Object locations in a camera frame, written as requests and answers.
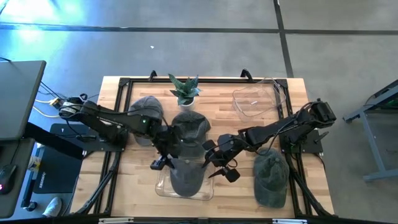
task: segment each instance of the wooden table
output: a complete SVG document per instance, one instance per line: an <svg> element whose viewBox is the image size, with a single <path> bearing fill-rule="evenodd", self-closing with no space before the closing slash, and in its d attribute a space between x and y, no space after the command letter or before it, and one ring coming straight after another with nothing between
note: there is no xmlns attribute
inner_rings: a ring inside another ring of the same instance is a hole
<svg viewBox="0 0 398 224"><path fill-rule="evenodd" d="M119 79L120 77L104 77L99 93L99 105L114 108ZM288 78L287 81L293 111L296 112L308 102L304 80ZM267 125L278 120L276 110L266 112L261 118L250 122L242 122L238 118L231 106L232 91L248 85L250 84L199 82L198 87L202 92L195 98L195 111L205 115L211 124L208 139L216 142L220 134L236 134L238 129ZM167 122L171 123L174 116L180 112L176 98L169 91L171 89L174 89L171 83L135 83L132 88L131 103L144 96L154 95L163 105ZM121 102L124 102L126 92L123 93ZM274 147L279 147L277 139ZM83 161L71 212L81 208L98 185L103 157L103 152L95 152ZM158 196L155 193L155 183L159 172L149 168L151 162L157 157L155 148L140 147L134 142L132 135L130 136L119 167L112 209L113 217L294 217L289 189L284 208L267 208L257 204L254 199L252 171L255 153L243 151L236 157L237 169L241 174L236 182L229 183L220 175L214 178L214 196L209 201ZM303 154L303 164L308 187L324 208L333 213L325 171L319 158L311 154ZM108 195L108 187L109 184L104 191L103 208ZM296 188L300 208L304 211L301 190L297 186Z"/></svg>

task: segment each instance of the clear plastic container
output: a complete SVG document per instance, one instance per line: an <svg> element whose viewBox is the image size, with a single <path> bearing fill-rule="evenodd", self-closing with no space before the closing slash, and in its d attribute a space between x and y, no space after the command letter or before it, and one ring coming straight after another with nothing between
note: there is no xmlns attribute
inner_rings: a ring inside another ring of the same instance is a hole
<svg viewBox="0 0 398 224"><path fill-rule="evenodd" d="M203 162L187 161L188 163L194 164L195 166L201 167ZM215 167L209 164L203 169L203 173L198 174L197 170L192 172L185 172L185 177L187 180L178 179L176 181L175 172L171 172L169 167L164 167L157 178L157 183L155 186L155 191L157 195L164 197L178 197L178 198L189 198L195 200L210 200L213 197L213 178L208 178L211 174L215 172ZM200 182L193 181L194 184L190 183L193 175L203 175L203 178L199 177Z"/></svg>
<svg viewBox="0 0 398 224"><path fill-rule="evenodd" d="M265 78L232 93L233 107L242 121L250 121L285 102L286 96L273 78Z"/></svg>

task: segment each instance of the transparent plastic tray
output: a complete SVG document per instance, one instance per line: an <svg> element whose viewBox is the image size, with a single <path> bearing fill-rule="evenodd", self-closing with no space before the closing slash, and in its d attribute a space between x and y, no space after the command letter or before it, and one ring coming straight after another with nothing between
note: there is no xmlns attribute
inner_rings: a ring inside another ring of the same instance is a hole
<svg viewBox="0 0 398 224"><path fill-rule="evenodd" d="M273 78L265 78L249 87L235 90L232 96L233 107L242 121L260 117L286 100L280 85Z"/></svg>
<svg viewBox="0 0 398 224"><path fill-rule="evenodd" d="M198 161L189 161L195 163L198 166L201 166L203 162ZM163 197L178 197L178 198L189 198L195 200L210 200L213 197L213 178L208 178L211 174L215 172L215 167L212 164L209 164L204 172L203 180L201 182L200 189L192 196L181 196L176 193L175 189L172 185L172 180L170 176L170 168L164 167L162 171L159 172L159 176L157 178L157 183L155 186L155 191L157 195Z"/></svg>

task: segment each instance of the white pot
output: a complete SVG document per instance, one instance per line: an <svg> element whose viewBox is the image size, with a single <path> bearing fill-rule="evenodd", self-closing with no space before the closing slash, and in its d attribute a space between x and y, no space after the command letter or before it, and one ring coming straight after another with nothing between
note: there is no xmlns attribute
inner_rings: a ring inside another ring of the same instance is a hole
<svg viewBox="0 0 398 224"><path fill-rule="evenodd" d="M192 111L194 107L195 107L195 98L193 98L192 103L188 105L180 105L180 108L183 111Z"/></svg>

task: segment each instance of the baseball cap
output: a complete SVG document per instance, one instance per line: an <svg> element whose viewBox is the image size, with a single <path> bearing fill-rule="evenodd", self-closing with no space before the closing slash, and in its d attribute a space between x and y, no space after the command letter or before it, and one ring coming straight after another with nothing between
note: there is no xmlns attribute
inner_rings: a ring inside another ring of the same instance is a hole
<svg viewBox="0 0 398 224"><path fill-rule="evenodd" d="M134 114L142 114L146 116L151 116L153 118L163 118L163 108L160 104L159 100L154 96L145 96L136 102L134 102L131 106L129 111L137 110L134 112L129 113L128 115ZM139 136L134 135L136 142L140 146L151 146L152 142L150 139L142 138Z"/></svg>
<svg viewBox="0 0 398 224"><path fill-rule="evenodd" d="M170 181L175 193L182 197L191 197L199 192L206 167L200 162L185 159L171 159L174 169L170 169Z"/></svg>
<svg viewBox="0 0 398 224"><path fill-rule="evenodd" d="M282 154L271 149L254 160L254 197L260 205L282 208L286 202L289 165Z"/></svg>
<svg viewBox="0 0 398 224"><path fill-rule="evenodd" d="M183 111L174 117L172 126L178 138L173 147L180 158L204 156L202 144L206 141L206 132L210 130L205 116L194 111Z"/></svg>

